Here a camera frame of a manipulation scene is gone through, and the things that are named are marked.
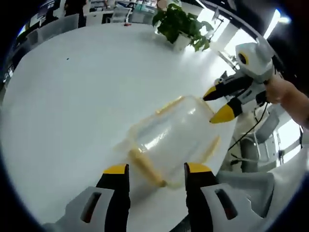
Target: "white table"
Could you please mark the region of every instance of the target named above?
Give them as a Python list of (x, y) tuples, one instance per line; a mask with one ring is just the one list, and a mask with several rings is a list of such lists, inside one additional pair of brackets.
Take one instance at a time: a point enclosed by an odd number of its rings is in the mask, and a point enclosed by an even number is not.
[[(56, 221), (123, 158), (110, 150), (132, 124), (180, 95), (203, 96), (225, 70), (233, 72), (211, 50), (173, 52), (149, 25), (85, 27), (39, 45), (20, 61), (2, 106), (3, 159), (21, 200), (40, 223)], [(207, 163), (215, 174), (234, 127), (226, 124)], [(187, 215), (185, 196), (155, 192), (130, 209), (128, 231), (169, 231)]]

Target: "white flower pot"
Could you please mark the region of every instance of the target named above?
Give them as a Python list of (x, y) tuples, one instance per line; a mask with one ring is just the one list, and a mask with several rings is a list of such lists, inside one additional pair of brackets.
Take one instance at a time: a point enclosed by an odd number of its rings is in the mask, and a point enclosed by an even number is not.
[(188, 38), (186, 34), (179, 34), (177, 40), (174, 43), (174, 51), (183, 51), (190, 42), (191, 39)]

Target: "green leaves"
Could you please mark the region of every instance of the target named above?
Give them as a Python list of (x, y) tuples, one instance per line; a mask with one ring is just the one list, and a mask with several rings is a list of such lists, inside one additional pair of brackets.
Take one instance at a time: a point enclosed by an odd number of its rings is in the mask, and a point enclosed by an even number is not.
[(206, 21), (197, 21), (196, 15), (186, 14), (180, 6), (172, 3), (168, 5), (166, 11), (159, 10), (153, 18), (153, 26), (159, 21), (161, 24), (157, 29), (169, 42), (174, 43), (182, 32), (191, 38), (190, 44), (195, 51), (201, 48), (204, 51), (209, 48), (209, 41), (201, 35), (200, 30), (203, 26), (207, 31), (213, 30), (211, 24)]

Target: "round white table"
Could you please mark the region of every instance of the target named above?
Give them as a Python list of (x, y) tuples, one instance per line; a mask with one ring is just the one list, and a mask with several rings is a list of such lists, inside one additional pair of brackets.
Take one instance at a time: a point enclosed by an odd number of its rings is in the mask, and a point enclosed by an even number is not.
[[(55, 222), (123, 158), (111, 148), (132, 124), (180, 95), (203, 96), (225, 70), (233, 72), (210, 49), (174, 52), (149, 25), (86, 27), (39, 45), (20, 61), (1, 110), (3, 160), (19, 197), (40, 223)], [(235, 123), (207, 162), (215, 174)], [(187, 215), (185, 197), (158, 190), (130, 209), (127, 231), (168, 232)]]

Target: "potted plant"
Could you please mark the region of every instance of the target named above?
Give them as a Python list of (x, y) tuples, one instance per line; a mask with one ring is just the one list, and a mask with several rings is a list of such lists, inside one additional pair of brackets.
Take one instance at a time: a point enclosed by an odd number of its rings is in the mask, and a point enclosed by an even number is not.
[(158, 22), (160, 22), (158, 32), (165, 35), (171, 44), (175, 43), (177, 50), (182, 50), (189, 44), (195, 51), (209, 48), (209, 41), (201, 35), (200, 30), (204, 26), (207, 31), (213, 30), (212, 26), (206, 21), (197, 21), (196, 15), (186, 14), (180, 6), (172, 3), (168, 5), (166, 11), (159, 9), (153, 18), (153, 26)]

